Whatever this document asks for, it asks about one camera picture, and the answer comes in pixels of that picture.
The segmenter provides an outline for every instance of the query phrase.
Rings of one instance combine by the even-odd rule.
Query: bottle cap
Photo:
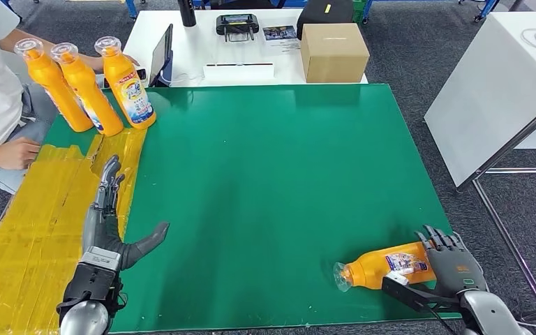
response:
[[[346,264],[334,264],[334,280],[336,281],[336,286],[338,286],[338,289],[342,292],[346,292],[349,288],[354,286],[352,272]]]
[[[73,63],[79,54],[79,49],[72,43],[59,43],[52,47],[50,56],[61,64]]]
[[[120,53],[122,43],[114,36],[104,36],[99,38],[94,45],[96,51],[104,57],[114,56]]]
[[[35,38],[24,38],[15,44],[13,51],[26,61],[31,61],[44,54],[44,45]]]

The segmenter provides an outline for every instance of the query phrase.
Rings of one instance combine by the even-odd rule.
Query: jeans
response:
[[[57,117],[59,110],[44,89],[38,84],[24,85],[22,93],[22,123],[17,126],[6,142],[19,137],[26,137],[40,144]],[[0,189],[15,194],[20,187],[27,170],[5,170],[0,168]]]

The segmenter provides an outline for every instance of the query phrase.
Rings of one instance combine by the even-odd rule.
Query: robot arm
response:
[[[105,164],[95,201],[83,225],[83,256],[57,306],[61,335],[103,335],[110,330],[116,312],[126,305],[120,295],[120,271],[132,267],[155,249],[168,233],[162,222],[144,239],[123,243],[118,234],[116,206],[124,175],[117,155]]]
[[[455,236],[427,225],[424,228],[430,240],[420,232],[416,234],[436,275],[435,288],[410,287],[404,277],[390,273],[383,278],[383,292],[418,312],[460,313],[466,323],[464,335],[531,334],[519,326],[498,296],[488,292],[482,270]]]

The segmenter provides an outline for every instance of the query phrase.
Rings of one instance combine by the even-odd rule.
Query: gray carpet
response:
[[[511,1],[502,1],[510,5]],[[94,41],[104,35],[126,42],[132,21],[124,5],[101,2],[12,0],[24,17],[21,27],[54,42],[71,41],[95,55]],[[139,9],[177,9],[175,2],[149,0]],[[389,83],[455,231],[485,269],[492,292],[514,311],[536,308],[536,300],[513,257],[494,228],[475,190],[455,191],[423,116],[479,29],[475,3],[375,2],[364,37],[371,51],[367,78]],[[502,166],[536,166],[536,151],[518,151]],[[490,176],[482,181],[536,276],[536,176]],[[0,191],[0,214],[8,196]],[[449,322],[459,328],[459,321]],[[448,334],[438,322],[387,322],[331,327],[251,329],[216,334]]]

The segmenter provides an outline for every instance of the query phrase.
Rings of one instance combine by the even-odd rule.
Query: orange plastic bottle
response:
[[[131,126],[146,129],[157,119],[133,62],[122,54],[118,38],[98,39],[96,51],[103,57],[103,74]]]
[[[42,42],[35,38],[24,38],[13,49],[25,60],[30,78],[44,87],[71,129],[82,132],[94,126],[79,106],[61,69],[44,53]]]
[[[66,81],[83,102],[85,112],[98,131],[106,136],[120,133],[124,129],[122,120],[98,88],[95,72],[79,58],[77,46],[59,43],[52,47],[50,54],[60,64]]]
[[[436,279],[422,242],[371,251],[346,265],[336,263],[334,279],[343,292],[352,286],[380,290],[383,277],[391,271],[406,277],[410,284]]]

